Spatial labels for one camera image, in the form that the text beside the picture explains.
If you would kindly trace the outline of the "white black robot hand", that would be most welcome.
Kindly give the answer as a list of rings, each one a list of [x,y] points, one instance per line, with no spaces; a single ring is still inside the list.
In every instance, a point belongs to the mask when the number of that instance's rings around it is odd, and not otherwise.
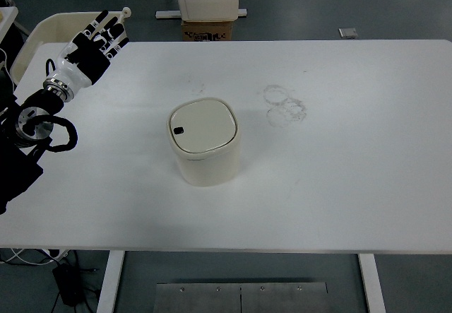
[[[72,100],[80,89],[99,81],[109,68],[109,60],[129,43],[129,38],[124,38],[109,48],[123,33],[124,26],[116,25],[117,17],[103,21],[107,15],[108,10],[100,12],[59,53],[55,70],[43,82],[45,90],[56,93],[62,100]]]

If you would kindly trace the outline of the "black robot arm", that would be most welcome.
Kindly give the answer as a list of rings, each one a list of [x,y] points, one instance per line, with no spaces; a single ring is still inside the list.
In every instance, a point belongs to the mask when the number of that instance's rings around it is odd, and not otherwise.
[[[8,202],[37,181],[38,161],[49,151],[72,150],[78,142],[75,126],[58,113],[81,88],[96,84],[129,39],[120,18],[102,11],[78,32],[56,59],[45,64],[41,89],[22,104],[12,95],[1,103],[1,212]]]

